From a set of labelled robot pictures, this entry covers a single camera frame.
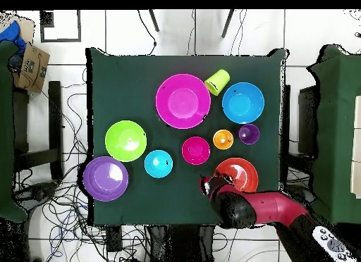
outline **orange bowl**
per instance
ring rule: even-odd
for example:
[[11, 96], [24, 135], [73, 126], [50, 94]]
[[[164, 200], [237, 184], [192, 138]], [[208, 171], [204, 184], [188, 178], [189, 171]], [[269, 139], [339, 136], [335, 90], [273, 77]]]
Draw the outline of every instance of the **orange bowl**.
[[213, 136], [213, 144], [218, 149], [228, 149], [233, 144], [233, 135], [228, 130], [219, 130]]

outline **small purple bowl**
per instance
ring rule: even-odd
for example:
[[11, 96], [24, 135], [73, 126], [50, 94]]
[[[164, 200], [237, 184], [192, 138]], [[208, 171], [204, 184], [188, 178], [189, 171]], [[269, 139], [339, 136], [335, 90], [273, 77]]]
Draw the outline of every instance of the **small purple bowl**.
[[238, 136], [243, 143], [251, 145], [257, 142], [259, 139], [259, 129], [254, 124], [244, 124], [240, 127]]

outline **purple plate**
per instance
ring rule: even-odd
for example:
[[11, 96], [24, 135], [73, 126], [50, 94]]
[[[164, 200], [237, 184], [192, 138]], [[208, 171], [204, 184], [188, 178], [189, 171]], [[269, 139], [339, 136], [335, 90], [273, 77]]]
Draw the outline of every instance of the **purple plate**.
[[128, 186], [126, 167], [109, 156], [100, 156], [88, 163], [82, 178], [87, 192], [99, 201], [119, 198]]

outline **plastic bowl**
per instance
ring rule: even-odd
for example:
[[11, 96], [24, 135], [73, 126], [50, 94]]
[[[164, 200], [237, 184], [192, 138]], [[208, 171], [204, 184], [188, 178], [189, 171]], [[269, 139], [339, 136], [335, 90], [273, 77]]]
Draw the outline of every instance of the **plastic bowl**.
[[201, 137], [186, 139], [182, 146], [182, 156], [187, 163], [200, 165], [211, 155], [207, 141]]
[[240, 127], [238, 136], [243, 143], [251, 145], [258, 141], [259, 129], [254, 124], [244, 124], [242, 127]]
[[112, 201], [128, 186], [126, 167], [114, 158], [101, 156], [90, 161], [83, 173], [84, 187], [94, 199]]
[[228, 149], [233, 144], [233, 135], [228, 130], [219, 130], [213, 136], [213, 144], [218, 149]]
[[178, 74], [169, 77], [158, 88], [155, 105], [166, 124], [187, 129], [204, 120], [211, 107], [211, 96], [201, 79]]
[[106, 150], [117, 161], [134, 161], [143, 154], [146, 146], [145, 131], [133, 121], [114, 123], [106, 132]]
[[234, 187], [239, 192], [256, 192], [257, 190], [257, 171], [249, 161], [243, 158], [226, 159], [217, 166], [216, 172], [230, 176]]
[[147, 173], [154, 178], [166, 177], [172, 170], [173, 160], [168, 152], [154, 150], [148, 153], [144, 160]]
[[224, 93], [222, 107], [227, 118], [234, 123], [251, 123], [261, 116], [264, 97], [258, 87], [240, 82], [230, 86]]

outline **pink bowl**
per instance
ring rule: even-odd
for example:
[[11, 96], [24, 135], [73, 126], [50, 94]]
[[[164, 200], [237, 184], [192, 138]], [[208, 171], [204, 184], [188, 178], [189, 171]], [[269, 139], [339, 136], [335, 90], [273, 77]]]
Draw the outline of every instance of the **pink bowl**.
[[182, 155], [188, 163], [200, 165], [209, 158], [211, 149], [205, 139], [201, 137], [191, 137], [183, 143]]
[[203, 121], [211, 107], [211, 96], [201, 79], [178, 74], [166, 79], [158, 88], [155, 105], [166, 124], [186, 129]]

